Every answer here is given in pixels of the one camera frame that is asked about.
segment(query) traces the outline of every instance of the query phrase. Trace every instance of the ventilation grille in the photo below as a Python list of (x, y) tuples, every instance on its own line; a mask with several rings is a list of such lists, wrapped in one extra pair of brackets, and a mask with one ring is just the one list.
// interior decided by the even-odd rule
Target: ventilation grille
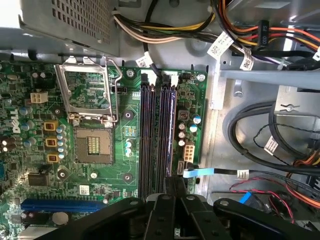
[(110, 44), (108, 0), (51, 0), (52, 15), (88, 34), (99, 43)]

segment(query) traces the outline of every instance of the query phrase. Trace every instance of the capacitor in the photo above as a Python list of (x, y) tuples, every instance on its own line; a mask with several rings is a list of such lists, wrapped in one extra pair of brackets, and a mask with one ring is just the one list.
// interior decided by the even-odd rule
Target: capacitor
[(61, 132), (61, 133), (58, 133), (58, 134), (56, 135), (56, 138), (57, 138), (58, 140), (61, 140), (61, 139), (64, 139), (64, 138), (66, 137), (66, 135), (67, 135), (67, 133), (66, 133), (65, 131), (63, 131), (63, 132)]
[(10, 145), (10, 144), (14, 144), (16, 142), (16, 138), (11, 136), (5, 140), (2, 140), (2, 145), (3, 146), (7, 146), (7, 145)]
[(186, 125), (183, 122), (181, 122), (181, 123), (179, 123), (178, 128), (180, 130), (185, 130), (186, 129)]
[(63, 146), (58, 147), (58, 152), (63, 153), (65, 151), (65, 148)]
[(22, 131), (27, 132), (27, 131), (29, 131), (29, 130), (32, 130), (34, 127), (35, 127), (35, 124), (34, 124), (31, 120), (29, 120), (29, 121), (23, 123), (23, 124), (21, 125), (20, 129), (21, 129)]
[(104, 204), (108, 204), (109, 203), (109, 199), (110, 199), (110, 194), (106, 194), (106, 195), (104, 195), (104, 198), (103, 198), (102, 202)]
[(56, 143), (59, 147), (64, 146), (66, 148), (66, 139), (63, 138)]
[(179, 132), (178, 137), (180, 139), (184, 139), (186, 137), (186, 134), (183, 131), (181, 131), (181, 132)]
[(132, 147), (132, 141), (131, 141), (130, 139), (127, 139), (127, 140), (125, 141), (124, 146), (125, 146), (126, 148), (131, 148), (131, 147)]
[(98, 177), (98, 172), (97, 171), (93, 171), (93, 172), (91, 172), (91, 174), (90, 174), (90, 178), (92, 178), (92, 179), (96, 179)]
[(59, 152), (58, 158), (59, 159), (64, 159), (65, 158), (65, 153), (64, 152)]
[(62, 133), (64, 130), (66, 130), (66, 126), (65, 125), (60, 125), (60, 126), (58, 126), (57, 128), (56, 128), (56, 132), (58, 133), (58, 134), (60, 134), (60, 133)]
[(132, 153), (132, 150), (131, 148), (127, 147), (125, 150), (124, 150), (124, 153), (127, 155), (127, 154), (131, 154)]
[(12, 150), (14, 150), (17, 147), (16, 144), (10, 144), (10, 145), (6, 145), (2, 148), (2, 150), (6, 153), (11, 152)]
[(189, 130), (190, 130), (190, 132), (192, 132), (192, 133), (196, 133), (197, 130), (198, 130), (197, 125), (195, 125), (194, 123), (190, 124)]
[(29, 137), (27, 140), (23, 142), (23, 146), (25, 148), (31, 148), (36, 143), (37, 143), (37, 140), (34, 137)]
[(192, 118), (195, 124), (201, 123), (201, 117), (199, 115), (193, 115)]
[(32, 73), (32, 77), (33, 77), (34, 79), (37, 79), (37, 78), (39, 77), (39, 75), (38, 75), (37, 72), (33, 72), (33, 73)]
[(178, 145), (179, 145), (180, 147), (183, 147), (185, 144), (186, 144), (186, 141), (183, 140), (183, 139), (181, 139), (181, 140), (178, 142)]
[(28, 114), (31, 114), (32, 111), (33, 111), (33, 109), (30, 106), (23, 106), (19, 109), (19, 113), (21, 116), (26, 116)]

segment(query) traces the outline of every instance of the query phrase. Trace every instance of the black ram slot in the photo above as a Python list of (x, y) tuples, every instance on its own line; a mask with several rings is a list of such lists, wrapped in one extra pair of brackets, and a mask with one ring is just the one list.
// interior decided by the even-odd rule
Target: black ram slot
[(155, 191), (164, 192), (164, 179), (171, 175), (173, 139), (177, 105), (177, 91), (163, 86), (160, 95), (158, 155), (156, 161)]
[(146, 199), (152, 187), (152, 139), (156, 94), (153, 86), (141, 85), (140, 89), (140, 146), (138, 196)]

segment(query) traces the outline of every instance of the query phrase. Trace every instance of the cable label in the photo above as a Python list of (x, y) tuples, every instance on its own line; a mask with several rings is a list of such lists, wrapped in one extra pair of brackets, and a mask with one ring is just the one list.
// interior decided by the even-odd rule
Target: cable label
[(232, 38), (226, 33), (222, 32), (220, 36), (214, 41), (211, 47), (208, 49), (207, 54), (216, 60), (220, 60), (220, 57), (224, 52), (234, 43)]
[(236, 176), (237, 176), (237, 179), (239, 179), (239, 180), (248, 180), (249, 179), (249, 169), (237, 170)]
[(144, 53), (144, 56), (135, 60), (139, 68), (148, 68), (154, 62), (152, 61), (148, 51)]
[(279, 146), (279, 144), (276, 142), (276, 140), (274, 139), (273, 136), (271, 136), (268, 140), (268, 142), (266, 143), (266, 145), (264, 146), (264, 150), (269, 153), (270, 155), (274, 155), (275, 150), (277, 149), (277, 147)]
[(249, 48), (243, 47), (242, 52), (244, 53), (244, 58), (241, 63), (240, 69), (243, 71), (251, 71), (254, 67), (254, 59), (251, 55), (251, 50)]
[(313, 55), (312, 57), (314, 60), (316, 60), (317, 62), (320, 61), (320, 47), (318, 48), (317, 52)]

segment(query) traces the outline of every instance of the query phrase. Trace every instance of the motherboard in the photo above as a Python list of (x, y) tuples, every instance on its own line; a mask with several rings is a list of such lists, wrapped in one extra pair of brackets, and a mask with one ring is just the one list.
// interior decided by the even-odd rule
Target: motherboard
[(92, 69), (0, 62), (1, 238), (145, 199), (200, 161), (206, 72)]

